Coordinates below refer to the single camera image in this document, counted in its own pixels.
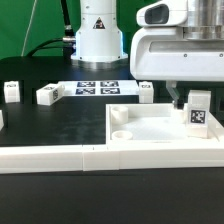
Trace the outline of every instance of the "green backdrop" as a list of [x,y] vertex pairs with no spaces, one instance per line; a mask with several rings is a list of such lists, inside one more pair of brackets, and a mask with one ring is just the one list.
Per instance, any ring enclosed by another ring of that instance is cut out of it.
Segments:
[[[133,34],[139,29],[136,12],[155,0],[117,0],[118,27],[124,33],[124,50],[130,52]],[[80,0],[67,0],[74,30],[80,27]],[[0,1],[0,59],[20,56],[34,0]],[[38,0],[25,53],[40,43],[64,35],[60,0]],[[61,55],[58,49],[37,55]]]

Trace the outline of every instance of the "white cylinder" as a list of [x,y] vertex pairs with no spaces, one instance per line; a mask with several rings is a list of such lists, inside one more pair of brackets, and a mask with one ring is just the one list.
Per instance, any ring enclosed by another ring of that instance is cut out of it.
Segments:
[[126,124],[128,122],[128,108],[125,106],[116,106],[111,108],[112,124]]
[[112,140],[132,140],[133,134],[130,131],[115,131],[112,133]]
[[112,62],[127,58],[122,39],[117,27],[116,0],[81,0],[81,27],[76,33],[73,60]]

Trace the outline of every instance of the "small white cube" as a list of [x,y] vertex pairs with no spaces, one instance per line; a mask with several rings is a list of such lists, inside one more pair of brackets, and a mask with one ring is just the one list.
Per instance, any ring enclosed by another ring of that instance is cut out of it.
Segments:
[[4,95],[6,103],[20,102],[19,82],[18,81],[5,82]]
[[0,110],[0,131],[2,130],[4,126],[3,117],[2,117],[2,111]]
[[139,95],[139,103],[153,103],[153,96]]
[[64,96],[64,86],[61,84],[48,84],[36,91],[37,104],[50,106]]
[[191,137],[208,137],[208,115],[211,92],[191,90],[188,95],[187,135]]
[[209,110],[210,101],[211,91],[191,90],[188,95],[188,107]]
[[153,103],[154,88],[152,82],[139,82],[139,103]]

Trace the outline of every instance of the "black cable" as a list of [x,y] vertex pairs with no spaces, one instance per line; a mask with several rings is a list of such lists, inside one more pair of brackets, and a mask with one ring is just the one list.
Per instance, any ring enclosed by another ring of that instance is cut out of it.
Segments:
[[48,49],[63,49],[63,48],[71,48],[71,46],[49,46],[49,47],[39,47],[30,51],[26,56],[32,57],[39,50],[48,50]]
[[74,31],[71,26],[66,0],[61,0],[61,7],[65,24],[65,36],[74,36]]
[[39,50],[39,48],[42,48],[48,44],[52,44],[52,43],[55,43],[55,42],[62,42],[63,39],[62,38],[55,38],[55,39],[52,39],[52,40],[48,40],[48,41],[45,41],[43,42],[42,44],[38,45],[36,48],[34,48],[33,50],[31,50],[26,56],[27,57],[32,57],[32,55]]

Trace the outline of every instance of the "black table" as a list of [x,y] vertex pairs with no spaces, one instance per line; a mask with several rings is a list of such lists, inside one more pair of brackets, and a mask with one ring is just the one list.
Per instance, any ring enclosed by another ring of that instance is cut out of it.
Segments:
[[[1,109],[8,119],[0,146],[104,144],[105,104],[136,103],[135,96],[63,98],[44,107],[36,105],[35,91],[59,80],[131,78],[128,67],[90,72],[60,57],[0,61]],[[6,80],[20,81],[22,103],[4,104]],[[68,124],[70,131],[63,129]],[[223,168],[1,175],[0,223],[223,224],[223,189]]]

